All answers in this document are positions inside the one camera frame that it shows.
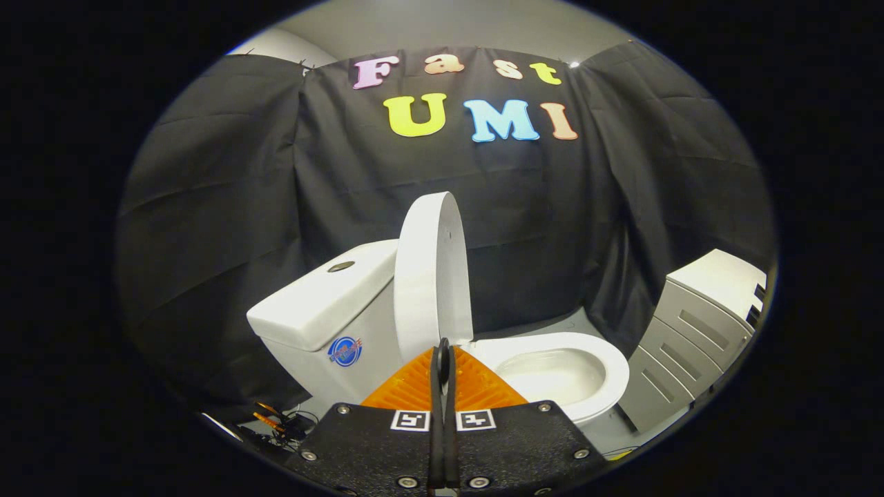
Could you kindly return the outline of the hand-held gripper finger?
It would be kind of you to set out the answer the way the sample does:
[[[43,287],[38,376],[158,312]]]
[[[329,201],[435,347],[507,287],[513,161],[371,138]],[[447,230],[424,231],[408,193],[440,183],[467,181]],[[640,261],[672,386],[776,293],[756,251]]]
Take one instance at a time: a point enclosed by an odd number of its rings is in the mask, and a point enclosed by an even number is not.
[[[444,485],[444,409],[432,347],[365,402],[335,402],[287,471],[331,495],[430,495]]]
[[[609,470],[609,460],[553,400],[514,387],[450,346],[446,484],[460,495],[556,495]]]

